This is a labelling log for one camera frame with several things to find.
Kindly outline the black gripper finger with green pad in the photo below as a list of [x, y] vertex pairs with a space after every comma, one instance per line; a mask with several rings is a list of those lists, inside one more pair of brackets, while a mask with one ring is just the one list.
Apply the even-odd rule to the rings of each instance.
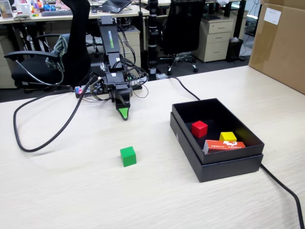
[[129, 117], [129, 108], [128, 107], [124, 107], [124, 108], [116, 108], [116, 110], [119, 112], [121, 118], [124, 121], [128, 120]]

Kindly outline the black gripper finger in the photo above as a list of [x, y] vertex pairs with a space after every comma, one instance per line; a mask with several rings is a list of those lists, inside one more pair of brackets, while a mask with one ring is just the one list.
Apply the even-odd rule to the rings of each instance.
[[113, 97], [117, 109], [130, 108], [130, 98], [132, 96], [132, 88], [115, 89]]

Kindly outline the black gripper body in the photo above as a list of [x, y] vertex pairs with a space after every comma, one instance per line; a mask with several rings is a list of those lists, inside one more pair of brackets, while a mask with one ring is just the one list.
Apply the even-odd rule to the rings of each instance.
[[125, 80], [124, 73], [106, 73], [104, 77], [104, 92], [117, 91], [120, 95], [130, 95], [130, 87]]

